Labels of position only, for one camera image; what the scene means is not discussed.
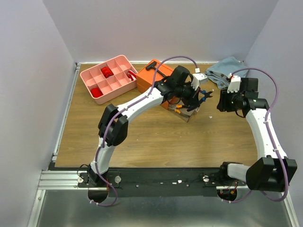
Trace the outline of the orange black handled pliers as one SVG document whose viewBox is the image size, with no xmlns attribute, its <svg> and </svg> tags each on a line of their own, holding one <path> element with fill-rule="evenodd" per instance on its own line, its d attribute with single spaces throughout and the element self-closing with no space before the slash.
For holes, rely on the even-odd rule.
<svg viewBox="0 0 303 227">
<path fill-rule="evenodd" d="M 172 105 L 169 105 L 169 110 L 172 110 L 174 111 L 175 113 L 178 113 L 178 114 L 181 114 L 181 109 L 183 108 L 184 106 L 183 105 L 175 105 L 175 104 L 172 104 Z"/>
</svg>

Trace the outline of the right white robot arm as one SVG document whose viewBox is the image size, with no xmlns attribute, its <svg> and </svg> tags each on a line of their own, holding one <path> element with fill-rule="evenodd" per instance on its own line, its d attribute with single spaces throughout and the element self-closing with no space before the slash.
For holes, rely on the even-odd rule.
<svg viewBox="0 0 303 227">
<path fill-rule="evenodd" d="M 283 151 L 271 122 L 266 99 L 258 96 L 258 79 L 231 76 L 227 89 L 220 92 L 217 109 L 221 112 L 242 111 L 256 143 L 258 159 L 252 166 L 223 162 L 218 181 L 229 185 L 235 179 L 249 189 L 285 192 L 297 170 L 297 163 Z"/>
</svg>

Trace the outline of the orange two-drawer box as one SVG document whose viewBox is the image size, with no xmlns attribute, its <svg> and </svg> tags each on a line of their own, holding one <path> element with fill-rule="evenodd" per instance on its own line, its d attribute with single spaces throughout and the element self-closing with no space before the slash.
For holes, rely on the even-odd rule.
<svg viewBox="0 0 303 227">
<path fill-rule="evenodd" d="M 148 64 L 150 64 L 152 61 L 157 62 L 156 67 L 160 64 L 160 61 L 157 59 L 152 59 Z M 150 88 L 152 86 L 153 76 L 154 76 L 154 72 L 155 72 L 155 70 L 153 70 L 153 69 L 151 69 L 150 71 L 147 71 L 145 69 L 146 66 L 144 66 L 144 68 L 141 69 L 137 73 L 137 88 L 138 88 L 139 92 L 141 92 L 141 93 L 144 93 L 148 88 Z M 174 70 L 173 68 L 171 68 L 170 66 L 168 66 L 166 64 L 161 65 L 159 68 L 159 71 L 164 73 L 166 76 L 170 76 L 172 74 L 173 70 Z M 162 79 L 163 79 L 163 76 L 161 76 L 160 74 L 157 73 L 155 81 L 159 81 Z"/>
</svg>

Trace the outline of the blue handled cutting pliers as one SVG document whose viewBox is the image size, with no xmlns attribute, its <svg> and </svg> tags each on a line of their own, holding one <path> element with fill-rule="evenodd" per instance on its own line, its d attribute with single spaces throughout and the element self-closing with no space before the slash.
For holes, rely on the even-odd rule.
<svg viewBox="0 0 303 227">
<path fill-rule="evenodd" d="M 212 94 L 212 91 L 208 91 L 206 92 L 205 90 L 200 90 L 199 91 L 202 95 L 204 95 L 200 100 L 198 100 L 197 102 L 195 102 L 194 104 L 191 104 L 188 106 L 187 108 L 187 111 L 190 112 L 190 111 L 193 111 L 194 109 L 200 107 L 200 105 L 206 101 L 207 98 L 211 98 L 213 97 L 211 94 Z"/>
</svg>

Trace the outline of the clear plastic drawer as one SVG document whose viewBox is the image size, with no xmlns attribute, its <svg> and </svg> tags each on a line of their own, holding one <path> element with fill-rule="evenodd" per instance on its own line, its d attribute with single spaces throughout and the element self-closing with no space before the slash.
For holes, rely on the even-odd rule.
<svg viewBox="0 0 303 227">
<path fill-rule="evenodd" d="M 169 110 L 170 112 L 172 112 L 173 114 L 175 114 L 177 117 L 181 118 L 182 120 L 184 120 L 185 122 L 188 122 L 194 115 L 196 115 L 199 111 L 199 107 L 193 111 L 187 112 L 187 107 L 183 104 L 182 101 L 178 102 L 175 105 L 183 105 L 184 107 L 181 109 L 181 114 L 175 113 L 172 110 Z"/>
</svg>

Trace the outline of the black rubber mallet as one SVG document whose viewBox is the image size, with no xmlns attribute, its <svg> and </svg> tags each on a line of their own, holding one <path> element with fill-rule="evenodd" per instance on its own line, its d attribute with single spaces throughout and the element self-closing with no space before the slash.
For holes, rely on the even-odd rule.
<svg viewBox="0 0 303 227">
<path fill-rule="evenodd" d="M 148 64 L 148 65 L 145 67 L 145 69 L 146 69 L 147 71 L 150 71 L 151 69 L 156 70 L 156 64 L 157 64 L 157 62 L 152 61 L 150 64 Z M 163 76 L 163 77 L 166 77 L 166 75 L 165 75 L 164 73 L 162 73 L 161 71 L 159 71 L 159 70 L 157 71 L 157 73 L 160 74 L 160 75 Z"/>
</svg>

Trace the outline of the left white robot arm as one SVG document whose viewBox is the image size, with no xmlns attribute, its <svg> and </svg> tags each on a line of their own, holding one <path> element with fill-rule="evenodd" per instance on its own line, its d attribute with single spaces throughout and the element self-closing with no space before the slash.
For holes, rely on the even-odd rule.
<svg viewBox="0 0 303 227">
<path fill-rule="evenodd" d="M 199 68 L 191 74 L 185 67 L 177 66 L 170 76 L 154 79 L 150 88 L 131 101 L 118 106 L 108 105 L 98 124 L 98 148 L 87 170 L 89 182 L 95 187 L 106 182 L 104 174 L 108 171 L 112 154 L 116 146 L 126 139 L 132 120 L 175 97 L 180 98 L 188 109 L 196 109 L 199 105 L 198 91 L 204 79 Z"/>
</svg>

